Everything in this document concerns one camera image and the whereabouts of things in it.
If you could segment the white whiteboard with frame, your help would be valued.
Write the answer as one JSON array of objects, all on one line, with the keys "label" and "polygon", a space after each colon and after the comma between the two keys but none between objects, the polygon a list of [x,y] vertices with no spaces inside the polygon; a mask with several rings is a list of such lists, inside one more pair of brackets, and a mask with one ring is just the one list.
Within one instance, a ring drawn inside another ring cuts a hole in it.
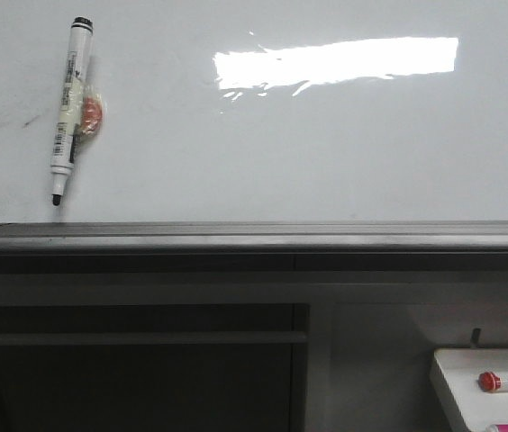
[{"label": "white whiteboard with frame", "polygon": [[0,1],[0,271],[226,256],[508,270],[508,1]]}]

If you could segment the white black-ink whiteboard marker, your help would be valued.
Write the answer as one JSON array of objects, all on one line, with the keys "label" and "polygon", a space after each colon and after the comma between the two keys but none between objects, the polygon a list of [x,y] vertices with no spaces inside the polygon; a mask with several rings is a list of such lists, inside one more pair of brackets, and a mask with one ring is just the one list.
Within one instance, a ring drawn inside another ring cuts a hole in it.
[{"label": "white black-ink whiteboard marker", "polygon": [[80,141],[95,133],[102,117],[99,101],[87,93],[94,25],[78,16],[70,26],[68,55],[59,107],[59,118],[50,162],[52,204],[59,206],[71,177],[76,148]]}]

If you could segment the white plastic marker tray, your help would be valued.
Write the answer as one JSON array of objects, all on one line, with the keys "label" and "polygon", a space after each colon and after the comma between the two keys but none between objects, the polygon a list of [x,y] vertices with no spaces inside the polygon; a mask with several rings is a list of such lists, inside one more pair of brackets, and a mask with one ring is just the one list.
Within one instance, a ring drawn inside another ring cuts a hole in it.
[{"label": "white plastic marker tray", "polygon": [[508,425],[508,392],[487,392],[481,373],[508,372],[508,348],[441,348],[430,379],[453,431],[486,431]]}]

